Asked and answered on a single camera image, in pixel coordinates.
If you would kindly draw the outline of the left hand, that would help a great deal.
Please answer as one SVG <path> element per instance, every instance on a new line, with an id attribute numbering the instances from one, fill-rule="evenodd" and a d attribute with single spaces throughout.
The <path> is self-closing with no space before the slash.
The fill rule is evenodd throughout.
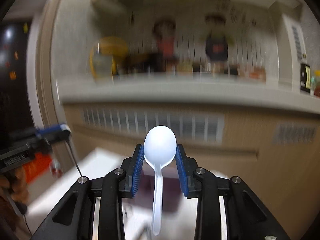
<path id="1" fill-rule="evenodd" d="M 7 200 L 3 189 L 12 189 L 11 198 L 15 202 L 26 204 L 29 198 L 27 189 L 27 182 L 25 178 L 25 171 L 22 166 L 12 170 L 14 174 L 14 181 L 10 182 L 1 174 L 1 197 Z"/>

